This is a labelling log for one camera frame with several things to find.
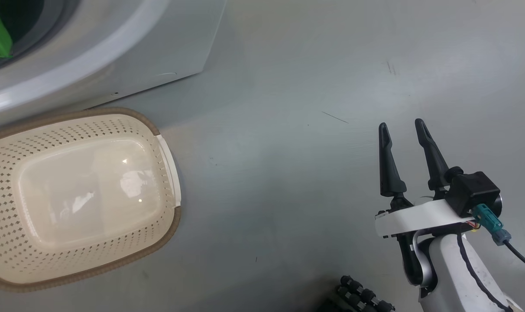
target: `laundry basket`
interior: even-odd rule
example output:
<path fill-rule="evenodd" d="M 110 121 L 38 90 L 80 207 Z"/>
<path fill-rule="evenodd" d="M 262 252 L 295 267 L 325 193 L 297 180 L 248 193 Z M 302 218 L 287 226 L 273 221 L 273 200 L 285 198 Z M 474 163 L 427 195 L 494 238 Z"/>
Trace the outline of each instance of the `laundry basket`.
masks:
<path fill-rule="evenodd" d="M 145 116 L 103 108 L 0 132 L 0 287 L 27 292 L 128 264 L 171 239 L 181 193 Z"/>

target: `washing machine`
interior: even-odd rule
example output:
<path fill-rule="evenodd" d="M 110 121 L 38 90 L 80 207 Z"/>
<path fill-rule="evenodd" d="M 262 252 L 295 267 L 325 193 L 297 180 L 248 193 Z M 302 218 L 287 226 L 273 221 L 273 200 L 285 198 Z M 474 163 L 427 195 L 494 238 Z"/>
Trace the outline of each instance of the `washing machine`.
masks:
<path fill-rule="evenodd" d="M 0 0 L 0 126 L 199 73 L 225 2 Z"/>

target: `teal connector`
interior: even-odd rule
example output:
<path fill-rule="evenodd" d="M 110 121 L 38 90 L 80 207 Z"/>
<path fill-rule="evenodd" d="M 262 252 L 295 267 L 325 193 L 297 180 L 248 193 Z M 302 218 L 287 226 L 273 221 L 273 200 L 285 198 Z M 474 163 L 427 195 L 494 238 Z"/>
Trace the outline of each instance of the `teal connector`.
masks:
<path fill-rule="evenodd" d="M 503 223 L 486 204 L 479 204 L 474 207 L 472 216 L 476 219 L 477 223 L 490 232 L 492 239 L 498 246 L 502 246 L 504 241 L 511 239 L 510 233 L 503 229 Z"/>

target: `gray floor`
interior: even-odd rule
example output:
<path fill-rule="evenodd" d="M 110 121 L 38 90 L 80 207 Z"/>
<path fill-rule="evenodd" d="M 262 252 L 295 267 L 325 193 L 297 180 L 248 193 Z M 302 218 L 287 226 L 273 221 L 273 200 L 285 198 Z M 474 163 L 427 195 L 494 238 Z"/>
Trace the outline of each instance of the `gray floor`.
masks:
<path fill-rule="evenodd" d="M 373 226 L 389 204 L 380 122 L 409 199 L 430 195 L 418 117 L 449 165 L 498 184 L 525 254 L 525 0 L 229 0 L 203 73 L 113 105 L 175 154 L 175 237 L 96 278 L 0 292 L 0 311 L 310 311 L 342 274 L 418 311 Z M 485 231 L 469 239 L 525 308 L 524 265 Z"/>

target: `robotic arm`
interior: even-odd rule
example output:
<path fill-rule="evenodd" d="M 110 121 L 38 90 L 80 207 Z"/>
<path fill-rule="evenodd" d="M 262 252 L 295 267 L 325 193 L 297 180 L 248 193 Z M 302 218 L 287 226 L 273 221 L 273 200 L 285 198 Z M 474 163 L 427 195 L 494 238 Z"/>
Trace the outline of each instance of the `robotic arm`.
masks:
<path fill-rule="evenodd" d="M 410 284 L 420 288 L 425 312 L 521 311 L 500 289 L 463 233 L 485 227 L 497 245 L 510 246 L 502 228 L 500 189 L 483 173 L 465 174 L 448 168 L 425 123 L 415 120 L 425 150 L 433 201 L 414 206 L 403 195 L 385 123 L 379 126 L 380 194 L 393 197 L 390 209 L 376 215 L 376 231 L 399 243 L 403 269 Z M 419 237 L 429 236 L 419 241 Z"/>

